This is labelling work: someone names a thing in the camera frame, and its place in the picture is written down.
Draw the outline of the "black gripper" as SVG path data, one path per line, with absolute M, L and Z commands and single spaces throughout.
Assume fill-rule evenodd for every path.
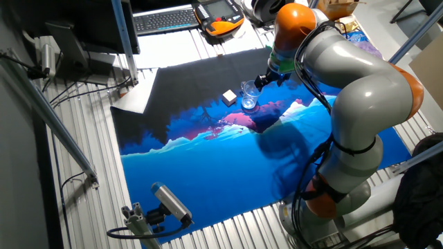
M 288 80 L 290 76 L 291 73 L 276 73 L 268 68 L 265 75 L 258 75 L 256 77 L 254 85 L 256 87 L 261 87 L 259 91 L 263 92 L 271 82 L 276 82 L 277 85 L 282 85 L 282 83 Z

